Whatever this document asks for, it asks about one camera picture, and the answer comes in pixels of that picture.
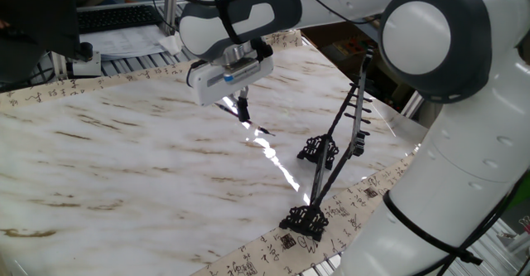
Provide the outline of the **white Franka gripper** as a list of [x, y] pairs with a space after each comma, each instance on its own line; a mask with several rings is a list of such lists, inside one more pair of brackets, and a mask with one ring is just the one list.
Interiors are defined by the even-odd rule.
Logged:
[[234, 67], [197, 61], [190, 67], [186, 83], [191, 87], [195, 102], [208, 106], [239, 90], [237, 101], [238, 120], [250, 120], [248, 112], [248, 86], [272, 73], [274, 64], [271, 56], [258, 61], [243, 58]]

